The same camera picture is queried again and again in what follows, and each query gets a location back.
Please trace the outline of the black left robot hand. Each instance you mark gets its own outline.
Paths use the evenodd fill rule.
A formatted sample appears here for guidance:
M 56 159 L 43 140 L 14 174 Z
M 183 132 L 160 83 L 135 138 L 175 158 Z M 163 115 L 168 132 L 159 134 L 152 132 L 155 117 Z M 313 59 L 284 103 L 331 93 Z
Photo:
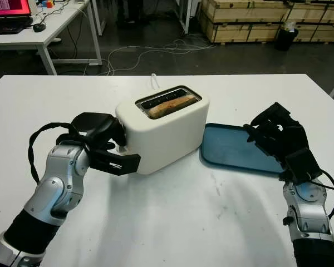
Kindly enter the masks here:
M 120 121 L 111 114 L 83 112 L 72 120 L 78 132 L 85 132 L 85 140 L 92 149 L 110 150 L 126 145 L 125 130 Z

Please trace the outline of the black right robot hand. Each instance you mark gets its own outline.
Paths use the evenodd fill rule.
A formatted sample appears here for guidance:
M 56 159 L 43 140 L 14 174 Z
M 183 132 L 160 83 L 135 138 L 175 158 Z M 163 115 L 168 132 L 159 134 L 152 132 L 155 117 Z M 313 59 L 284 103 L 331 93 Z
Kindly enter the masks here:
M 273 156 L 282 167 L 286 166 L 286 156 L 309 148 L 303 126 L 290 116 L 278 102 L 257 115 L 251 123 L 243 125 L 248 133 L 248 142 L 266 155 Z

